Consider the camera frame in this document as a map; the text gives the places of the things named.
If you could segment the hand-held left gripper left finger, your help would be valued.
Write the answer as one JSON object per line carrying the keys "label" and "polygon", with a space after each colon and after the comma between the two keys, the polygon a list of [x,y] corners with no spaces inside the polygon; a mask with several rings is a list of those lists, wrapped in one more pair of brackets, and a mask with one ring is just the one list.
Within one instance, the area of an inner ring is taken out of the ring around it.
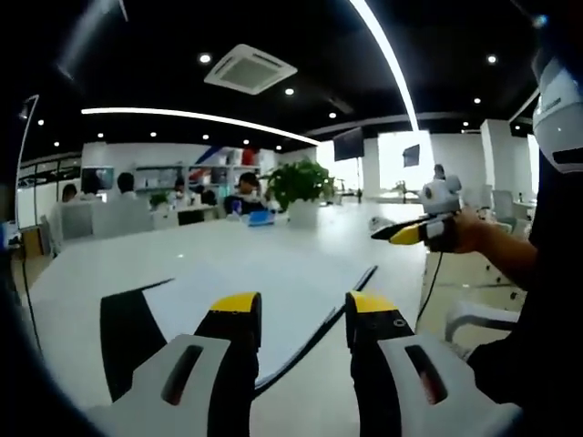
{"label": "hand-held left gripper left finger", "polygon": [[261,295],[216,301],[133,372],[129,390],[88,411],[106,436],[247,436],[259,375]]}

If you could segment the person's right hand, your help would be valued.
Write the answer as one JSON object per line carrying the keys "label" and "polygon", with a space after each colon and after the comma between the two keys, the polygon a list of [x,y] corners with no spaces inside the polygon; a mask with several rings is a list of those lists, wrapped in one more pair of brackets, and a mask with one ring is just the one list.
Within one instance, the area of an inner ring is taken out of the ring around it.
{"label": "person's right hand", "polygon": [[427,247],[433,252],[481,252],[495,232],[492,223],[482,220],[474,210],[464,208],[445,222],[445,232],[430,239]]}

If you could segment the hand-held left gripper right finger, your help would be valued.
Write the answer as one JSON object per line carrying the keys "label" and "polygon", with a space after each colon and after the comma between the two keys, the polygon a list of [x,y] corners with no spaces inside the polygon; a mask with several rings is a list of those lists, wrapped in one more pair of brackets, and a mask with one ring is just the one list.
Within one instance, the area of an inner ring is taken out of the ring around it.
{"label": "hand-held left gripper right finger", "polygon": [[511,436],[522,411],[476,387],[441,341],[417,335],[393,303],[351,291],[346,338],[362,436]]}

